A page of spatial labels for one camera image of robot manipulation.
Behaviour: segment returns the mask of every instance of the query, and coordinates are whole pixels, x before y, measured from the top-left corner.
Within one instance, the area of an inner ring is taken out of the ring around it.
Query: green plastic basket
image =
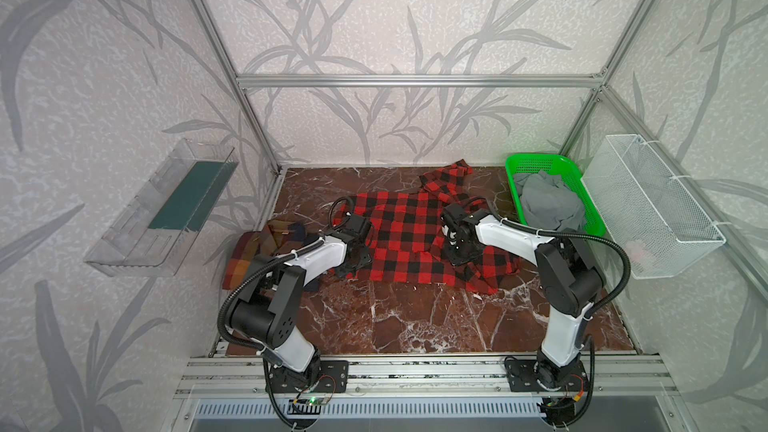
[[[523,208],[520,205],[518,191],[514,187],[513,175],[519,172],[535,174],[543,170],[551,176],[561,176],[565,185],[573,192],[576,192],[576,195],[584,203],[585,215],[587,217],[587,225],[584,227],[584,231],[587,234],[599,235],[601,237],[605,235],[605,222],[603,222],[598,210],[594,207],[589,194],[587,194],[587,189],[581,183],[581,171],[579,171],[576,164],[570,158],[556,156],[555,154],[514,154],[507,158],[506,167],[514,206],[518,208],[521,224],[528,225],[523,216]]]

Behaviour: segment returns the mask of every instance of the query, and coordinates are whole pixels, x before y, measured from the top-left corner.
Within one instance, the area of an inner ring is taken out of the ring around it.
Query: folded plaid shirt
[[[442,259],[446,236],[440,214],[443,207],[469,198],[462,191],[472,173],[463,160],[421,176],[422,190],[413,194],[372,192],[352,196],[354,213],[370,218],[373,262],[357,272],[357,278],[376,282],[447,284],[470,292],[495,294],[505,275],[520,270],[520,257],[487,246],[474,263],[454,267]],[[482,207],[470,206],[474,212]],[[334,225],[341,222],[341,214]]]

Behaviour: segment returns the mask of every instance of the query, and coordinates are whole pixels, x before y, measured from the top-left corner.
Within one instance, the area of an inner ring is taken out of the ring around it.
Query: red and black plaid shirt
[[[462,192],[472,168],[463,160],[421,176],[422,190],[413,194],[372,192],[353,196],[355,214],[370,218],[373,262],[357,273],[361,280],[447,284],[470,292],[494,294],[505,275],[520,269],[520,257],[487,246],[474,263],[454,267],[442,259],[446,236],[443,207],[469,196]],[[479,206],[470,206],[474,211]],[[341,213],[346,212],[346,205]],[[335,219],[334,224],[341,222]]]

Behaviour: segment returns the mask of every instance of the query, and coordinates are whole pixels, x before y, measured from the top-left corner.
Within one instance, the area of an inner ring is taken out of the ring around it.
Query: black mounting plate
[[[549,392],[536,381],[536,359],[518,359],[515,357],[506,357],[504,359],[504,369],[507,371],[507,381],[511,392]],[[584,365],[578,362],[578,374],[587,383],[587,373],[584,371]],[[570,391],[578,391],[581,388],[581,382],[571,375],[564,382]]]
[[[325,375],[318,382],[317,386],[313,389],[313,392],[333,392],[334,394],[340,394],[346,392],[347,376],[350,372],[350,362],[347,360],[320,360],[320,376]],[[284,380],[282,374],[274,374],[274,377],[270,379],[270,385],[272,391],[275,394],[286,393],[294,394],[294,389],[289,386]]]

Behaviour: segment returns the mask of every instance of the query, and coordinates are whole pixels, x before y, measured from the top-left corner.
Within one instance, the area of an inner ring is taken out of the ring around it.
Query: white wire mesh basket
[[[635,278],[673,277],[725,243],[642,136],[606,136],[581,180]]]

